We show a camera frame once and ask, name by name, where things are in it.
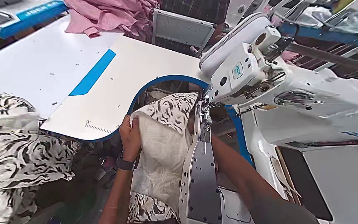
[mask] zebra print fabric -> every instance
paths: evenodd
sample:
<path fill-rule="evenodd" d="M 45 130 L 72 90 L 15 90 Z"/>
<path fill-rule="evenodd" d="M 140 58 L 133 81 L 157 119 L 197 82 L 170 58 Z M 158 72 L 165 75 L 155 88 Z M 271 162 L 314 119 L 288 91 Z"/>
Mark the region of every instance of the zebra print fabric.
<path fill-rule="evenodd" d="M 176 218 L 176 214 L 167 204 L 155 198 L 131 192 L 128 223 L 159 222 L 170 218 Z"/>
<path fill-rule="evenodd" d="M 198 93 L 175 93 L 152 102 L 136 112 L 143 112 L 184 135 L 197 96 Z"/>
<path fill-rule="evenodd" d="M 26 223 L 36 211 L 38 185 L 70 180 L 77 141 L 44 135 L 26 100 L 0 95 L 0 223 Z"/>

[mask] black and white fabric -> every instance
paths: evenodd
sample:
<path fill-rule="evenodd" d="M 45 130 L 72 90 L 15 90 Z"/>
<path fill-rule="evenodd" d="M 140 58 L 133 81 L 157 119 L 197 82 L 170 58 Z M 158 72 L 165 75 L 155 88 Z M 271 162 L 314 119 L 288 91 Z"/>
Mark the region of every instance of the black and white fabric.
<path fill-rule="evenodd" d="M 0 223 L 26 223 L 38 185 L 74 176 L 70 166 L 80 143 L 43 135 L 38 119 L 26 100 L 0 95 Z"/>
<path fill-rule="evenodd" d="M 176 218 L 171 207 L 156 198 L 131 192 L 128 223 L 159 222 Z"/>
<path fill-rule="evenodd" d="M 132 211 L 140 214 L 137 221 L 163 221 L 178 214 L 179 184 L 183 163 L 192 142 L 186 128 L 197 93 L 176 93 L 148 104 L 131 115 L 139 116 L 142 152 L 139 165 L 133 173 L 132 192 L 147 200 L 134 197 Z M 151 200 L 159 206 L 146 205 Z M 166 211 L 158 216 L 153 208 Z"/>

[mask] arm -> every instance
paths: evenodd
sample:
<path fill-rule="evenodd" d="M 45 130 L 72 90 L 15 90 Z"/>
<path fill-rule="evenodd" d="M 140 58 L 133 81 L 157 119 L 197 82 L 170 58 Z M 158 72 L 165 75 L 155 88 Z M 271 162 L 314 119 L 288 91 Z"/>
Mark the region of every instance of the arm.
<path fill-rule="evenodd" d="M 240 154 L 216 136 L 212 136 L 212 150 L 219 170 L 223 171 L 238 189 L 248 208 L 258 199 L 266 197 L 284 200 Z"/>
<path fill-rule="evenodd" d="M 120 126 L 120 135 L 124 148 L 122 159 L 135 161 L 140 149 L 139 119 L 134 117 L 131 124 L 126 115 Z M 129 200 L 132 184 L 131 170 L 118 169 L 111 189 L 109 199 L 103 209 L 99 224 L 127 224 L 129 214 Z"/>
<path fill-rule="evenodd" d="M 212 136 L 214 158 L 238 189 L 256 224 L 318 224 L 304 207 L 284 200 L 269 183 L 237 152 Z"/>

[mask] sewing machine box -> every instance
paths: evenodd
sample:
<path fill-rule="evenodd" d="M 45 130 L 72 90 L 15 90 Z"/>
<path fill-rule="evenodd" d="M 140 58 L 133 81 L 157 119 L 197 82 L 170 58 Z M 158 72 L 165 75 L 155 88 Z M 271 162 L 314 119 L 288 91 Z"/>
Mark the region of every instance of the sewing machine box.
<path fill-rule="evenodd" d="M 0 4 L 0 38 L 6 39 L 67 10 L 61 0 L 3 1 Z"/>

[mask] sleeve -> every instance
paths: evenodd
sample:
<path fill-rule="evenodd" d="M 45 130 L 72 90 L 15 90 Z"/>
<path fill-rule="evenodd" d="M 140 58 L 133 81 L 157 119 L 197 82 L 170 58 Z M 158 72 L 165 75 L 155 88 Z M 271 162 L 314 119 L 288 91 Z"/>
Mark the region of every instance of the sleeve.
<path fill-rule="evenodd" d="M 255 224 L 318 224 L 316 217 L 305 207 L 271 198 L 257 200 L 249 210 Z"/>

